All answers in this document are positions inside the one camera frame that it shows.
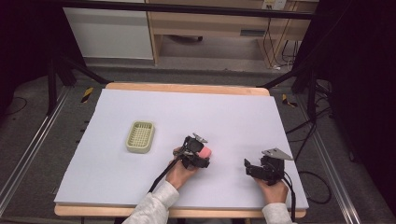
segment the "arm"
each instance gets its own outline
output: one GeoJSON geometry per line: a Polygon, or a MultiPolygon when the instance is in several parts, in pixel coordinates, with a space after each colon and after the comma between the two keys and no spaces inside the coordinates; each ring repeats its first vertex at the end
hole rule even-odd
{"type": "Polygon", "coordinates": [[[154,193],[148,193],[122,224],[166,223],[168,209],[177,199],[177,190],[165,181],[154,193]]]}
{"type": "Polygon", "coordinates": [[[286,224],[291,223],[288,208],[285,201],[288,196],[288,187],[282,181],[277,182],[273,186],[268,186],[261,179],[254,178],[262,190],[263,198],[266,205],[262,209],[265,220],[268,224],[286,224]]]}
{"type": "Polygon", "coordinates": [[[187,170],[178,161],[166,175],[166,181],[154,193],[148,193],[122,224],[166,223],[168,209],[178,199],[177,190],[197,171],[196,167],[187,170]]]}

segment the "hand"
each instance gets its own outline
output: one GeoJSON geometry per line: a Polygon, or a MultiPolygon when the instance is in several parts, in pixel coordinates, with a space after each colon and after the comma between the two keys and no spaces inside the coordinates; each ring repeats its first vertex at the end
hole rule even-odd
{"type": "Polygon", "coordinates": [[[166,175],[166,181],[168,181],[175,189],[180,189],[187,180],[198,172],[198,167],[192,169],[186,169],[181,161],[178,161],[174,167],[166,175]]]}
{"type": "Polygon", "coordinates": [[[254,178],[254,180],[259,185],[262,190],[262,194],[264,196],[264,200],[266,203],[284,203],[286,201],[286,197],[288,196],[289,188],[286,186],[283,181],[278,181],[276,184],[272,186],[268,186],[266,181],[263,181],[258,178],[254,178]]]}

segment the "wooden table edge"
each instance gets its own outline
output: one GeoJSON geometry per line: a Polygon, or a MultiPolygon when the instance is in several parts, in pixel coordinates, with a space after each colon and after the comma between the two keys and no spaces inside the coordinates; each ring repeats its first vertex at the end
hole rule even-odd
{"type": "Polygon", "coordinates": [[[243,87],[243,86],[190,85],[190,84],[111,82],[106,85],[106,89],[125,90],[125,91],[170,91],[170,92],[234,94],[234,95],[265,95],[265,96],[270,95],[269,91],[265,88],[243,87]]]}
{"type": "MultiPolygon", "coordinates": [[[[55,205],[55,214],[60,217],[128,217],[134,211],[132,207],[62,204],[55,205]]],[[[296,210],[296,217],[304,217],[305,209],[296,210]]],[[[169,217],[200,218],[264,218],[261,209],[187,209],[170,208],[169,217]]]]}

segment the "green plastic basket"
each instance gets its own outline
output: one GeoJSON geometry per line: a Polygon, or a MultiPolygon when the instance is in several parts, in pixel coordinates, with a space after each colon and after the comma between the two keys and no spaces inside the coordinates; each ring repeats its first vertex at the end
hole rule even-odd
{"type": "Polygon", "coordinates": [[[149,121],[135,121],[126,139],[126,146],[133,153],[147,153],[154,137],[154,124],[149,121]]]}

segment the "black tripod leg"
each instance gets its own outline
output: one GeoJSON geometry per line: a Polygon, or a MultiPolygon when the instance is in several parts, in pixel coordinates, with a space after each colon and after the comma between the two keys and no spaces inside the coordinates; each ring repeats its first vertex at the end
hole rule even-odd
{"type": "Polygon", "coordinates": [[[308,117],[311,119],[312,122],[315,122],[317,120],[317,105],[315,103],[316,87],[317,74],[315,69],[312,69],[308,87],[308,105],[306,107],[308,117]]]}
{"type": "Polygon", "coordinates": [[[114,224],[121,224],[125,219],[126,217],[116,217],[114,218],[114,224]]]}
{"type": "Polygon", "coordinates": [[[265,88],[265,89],[269,90],[269,89],[273,88],[274,86],[276,86],[277,84],[282,83],[283,81],[286,81],[291,77],[304,76],[303,72],[305,72],[305,69],[303,66],[300,66],[294,70],[289,71],[288,73],[286,73],[280,77],[277,77],[276,79],[274,79],[264,85],[256,86],[256,87],[257,88],[265,88]]]}
{"type": "Polygon", "coordinates": [[[49,61],[48,66],[48,85],[49,85],[49,108],[47,115],[52,113],[57,103],[57,93],[56,93],[56,76],[54,71],[53,60],[49,61]]]}
{"type": "Polygon", "coordinates": [[[73,62],[72,60],[70,60],[67,57],[63,56],[62,59],[64,60],[65,63],[67,63],[71,67],[76,68],[78,71],[84,73],[88,77],[91,77],[92,79],[94,79],[95,81],[99,82],[100,84],[108,84],[110,82],[113,82],[113,81],[107,80],[107,79],[105,79],[103,77],[99,77],[94,72],[90,71],[89,69],[85,68],[84,66],[81,66],[78,63],[73,62]]]}
{"type": "Polygon", "coordinates": [[[77,82],[73,75],[72,69],[66,64],[62,58],[56,54],[52,54],[52,63],[55,68],[55,73],[65,86],[74,86],[77,82]]]}

